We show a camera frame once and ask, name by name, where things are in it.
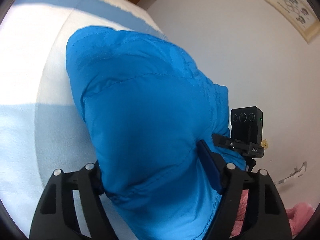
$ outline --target yellow wall socket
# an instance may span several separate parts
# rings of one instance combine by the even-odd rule
[[[263,141],[261,142],[261,146],[262,146],[264,149],[268,149],[268,148],[269,148],[269,145],[268,145],[268,143],[267,143],[267,140],[263,140]]]

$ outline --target blue puffer jacket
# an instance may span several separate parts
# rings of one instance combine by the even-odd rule
[[[212,133],[230,136],[228,90],[178,46],[151,35],[90,26],[67,44],[73,99],[117,211],[140,240],[202,239],[220,202],[197,158]]]

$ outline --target camera lens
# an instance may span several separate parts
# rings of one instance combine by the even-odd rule
[[[240,120],[240,122],[245,122],[247,120],[247,115],[244,113],[241,113],[239,115],[239,120]]]
[[[254,113],[249,114],[249,121],[254,121],[254,119],[256,118],[256,116],[254,115]]]

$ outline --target blue stripe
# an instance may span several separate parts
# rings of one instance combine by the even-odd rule
[[[118,23],[136,32],[151,34],[167,40],[167,37],[163,33],[155,30],[144,20],[134,16],[130,12],[123,11],[121,8],[112,6],[101,0],[16,0],[14,5],[26,3],[46,3],[65,8],[76,8]]]

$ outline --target pink fabric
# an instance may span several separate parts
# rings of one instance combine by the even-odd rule
[[[248,190],[242,191],[238,214],[235,225],[232,229],[231,236],[237,236],[241,232],[245,210],[247,208],[248,193]],[[314,213],[314,210],[311,205],[307,203],[298,203],[293,208],[287,209],[286,212],[289,218],[292,235],[295,236],[304,228],[304,226],[310,220],[311,216]]]

